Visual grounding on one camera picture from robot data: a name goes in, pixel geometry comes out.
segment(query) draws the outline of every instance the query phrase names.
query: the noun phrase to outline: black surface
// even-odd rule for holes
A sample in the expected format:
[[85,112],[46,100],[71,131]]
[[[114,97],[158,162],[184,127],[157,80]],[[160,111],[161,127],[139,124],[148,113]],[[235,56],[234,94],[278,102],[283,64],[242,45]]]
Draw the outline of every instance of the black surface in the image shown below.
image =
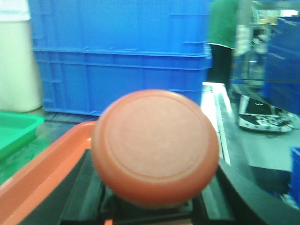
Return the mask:
[[78,173],[87,156],[84,153],[69,175],[20,224],[59,225]]
[[234,224],[235,218],[225,197],[224,191],[214,176],[209,185],[202,191],[203,208],[210,224]]
[[291,173],[288,171],[252,167],[257,185],[265,191],[274,194],[286,194]]
[[98,218],[102,182],[87,151],[82,168],[72,189],[61,224],[95,224]]
[[299,225],[300,210],[296,210],[260,189],[239,171],[220,160],[219,182],[226,193],[237,224]]

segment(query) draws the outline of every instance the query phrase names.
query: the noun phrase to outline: stacked crates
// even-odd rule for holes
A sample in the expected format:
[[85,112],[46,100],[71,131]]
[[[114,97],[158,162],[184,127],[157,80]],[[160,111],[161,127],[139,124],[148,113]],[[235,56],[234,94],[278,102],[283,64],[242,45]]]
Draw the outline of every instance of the stacked crates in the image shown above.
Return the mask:
[[299,17],[279,18],[274,37],[268,42],[262,89],[271,104],[295,114],[300,114],[299,39]]
[[44,109],[100,115],[132,91],[200,104],[211,0],[29,0]]

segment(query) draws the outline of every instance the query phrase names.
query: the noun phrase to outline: black pants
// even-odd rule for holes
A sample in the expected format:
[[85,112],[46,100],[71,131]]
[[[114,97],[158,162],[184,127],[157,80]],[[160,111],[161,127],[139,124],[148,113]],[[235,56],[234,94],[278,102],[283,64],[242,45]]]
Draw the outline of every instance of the black pants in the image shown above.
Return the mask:
[[210,45],[212,54],[212,68],[208,70],[208,82],[224,83],[229,89],[232,68],[232,49],[219,45]]

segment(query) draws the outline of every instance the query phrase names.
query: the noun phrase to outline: black machine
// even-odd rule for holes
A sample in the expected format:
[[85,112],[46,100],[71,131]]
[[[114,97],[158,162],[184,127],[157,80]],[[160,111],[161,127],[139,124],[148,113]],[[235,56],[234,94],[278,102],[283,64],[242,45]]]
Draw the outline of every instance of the black machine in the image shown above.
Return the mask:
[[298,225],[300,213],[223,160],[210,184],[194,199],[175,208],[142,209],[102,183],[86,150],[64,181],[20,224],[103,225],[110,219],[114,225]]

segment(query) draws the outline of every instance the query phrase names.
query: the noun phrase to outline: person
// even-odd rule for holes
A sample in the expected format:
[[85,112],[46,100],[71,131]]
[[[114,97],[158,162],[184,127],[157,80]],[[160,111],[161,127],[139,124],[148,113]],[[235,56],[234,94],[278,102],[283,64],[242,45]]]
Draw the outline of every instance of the person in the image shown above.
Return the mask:
[[235,47],[238,0],[214,0],[211,3],[207,42],[212,54],[208,82],[224,83],[229,90],[232,54]]

